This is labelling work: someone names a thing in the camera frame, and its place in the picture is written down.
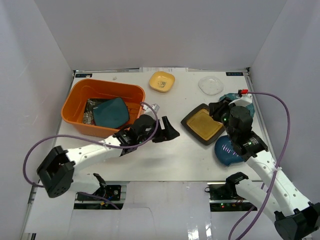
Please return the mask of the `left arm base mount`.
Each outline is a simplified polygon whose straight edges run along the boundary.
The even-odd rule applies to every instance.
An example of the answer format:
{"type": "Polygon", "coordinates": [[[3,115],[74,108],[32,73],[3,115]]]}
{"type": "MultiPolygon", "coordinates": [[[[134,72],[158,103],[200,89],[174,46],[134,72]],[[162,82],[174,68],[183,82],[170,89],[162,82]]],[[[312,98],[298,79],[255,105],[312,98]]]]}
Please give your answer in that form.
{"type": "Polygon", "coordinates": [[[124,185],[105,185],[94,193],[77,193],[75,210],[121,210],[126,198],[124,185]]]}

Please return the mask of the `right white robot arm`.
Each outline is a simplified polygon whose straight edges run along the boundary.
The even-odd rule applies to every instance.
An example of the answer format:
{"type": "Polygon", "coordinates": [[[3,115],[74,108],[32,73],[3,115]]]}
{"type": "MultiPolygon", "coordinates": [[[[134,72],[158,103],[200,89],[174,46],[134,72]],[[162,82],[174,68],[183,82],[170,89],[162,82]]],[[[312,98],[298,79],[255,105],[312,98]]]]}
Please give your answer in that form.
{"type": "Polygon", "coordinates": [[[276,165],[266,143],[252,130],[253,118],[247,105],[251,98],[227,97],[209,104],[209,115],[223,124],[233,150],[260,177],[268,190],[263,191],[242,172],[229,176],[226,195],[242,197],[261,210],[284,240],[301,240],[320,228],[320,204],[305,197],[276,165]]]}

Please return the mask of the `teal square plate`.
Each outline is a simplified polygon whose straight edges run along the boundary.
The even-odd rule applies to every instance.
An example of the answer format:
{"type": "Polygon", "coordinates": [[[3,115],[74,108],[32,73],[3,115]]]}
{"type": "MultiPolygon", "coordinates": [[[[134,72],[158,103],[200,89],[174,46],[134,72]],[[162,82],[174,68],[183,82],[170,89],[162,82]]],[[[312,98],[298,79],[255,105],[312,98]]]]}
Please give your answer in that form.
{"type": "Polygon", "coordinates": [[[128,107],[120,97],[95,106],[92,112],[95,124],[104,128],[117,129],[130,119],[128,107]]]}

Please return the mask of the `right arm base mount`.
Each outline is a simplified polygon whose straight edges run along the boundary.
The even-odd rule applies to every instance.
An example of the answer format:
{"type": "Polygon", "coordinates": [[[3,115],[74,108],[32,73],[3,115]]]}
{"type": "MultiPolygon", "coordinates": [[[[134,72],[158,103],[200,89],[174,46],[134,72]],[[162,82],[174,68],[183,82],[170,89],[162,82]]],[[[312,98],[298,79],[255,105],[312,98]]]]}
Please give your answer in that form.
{"type": "Polygon", "coordinates": [[[248,200],[231,196],[225,182],[208,182],[204,191],[208,194],[212,213],[247,212],[252,207],[257,211],[257,208],[248,200]]]}

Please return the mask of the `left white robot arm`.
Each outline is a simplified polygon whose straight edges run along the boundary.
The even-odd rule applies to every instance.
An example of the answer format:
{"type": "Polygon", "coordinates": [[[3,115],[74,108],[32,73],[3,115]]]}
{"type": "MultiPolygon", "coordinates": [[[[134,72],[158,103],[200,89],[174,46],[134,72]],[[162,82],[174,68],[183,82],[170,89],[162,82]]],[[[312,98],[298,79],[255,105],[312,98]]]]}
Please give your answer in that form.
{"type": "Polygon", "coordinates": [[[102,141],[91,141],[89,145],[71,149],[52,148],[36,172],[49,198],[71,191],[84,192],[99,200],[106,193],[105,180],[95,172],[85,174],[83,169],[127,155],[148,141],[161,143],[179,136],[166,116],[155,120],[143,114],[133,124],[102,141]]]}

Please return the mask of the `black floral square plate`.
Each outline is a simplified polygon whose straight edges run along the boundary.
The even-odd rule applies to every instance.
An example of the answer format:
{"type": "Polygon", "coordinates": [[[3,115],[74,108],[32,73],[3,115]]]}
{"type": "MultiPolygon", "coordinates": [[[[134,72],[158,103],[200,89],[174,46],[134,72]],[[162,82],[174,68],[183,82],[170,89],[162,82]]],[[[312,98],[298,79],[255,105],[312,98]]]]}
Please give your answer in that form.
{"type": "Polygon", "coordinates": [[[97,107],[98,105],[107,102],[108,99],[105,98],[89,98],[86,101],[85,107],[84,107],[84,113],[82,117],[82,123],[87,125],[93,125],[95,126],[95,120],[94,120],[94,114],[93,109],[97,107]]]}

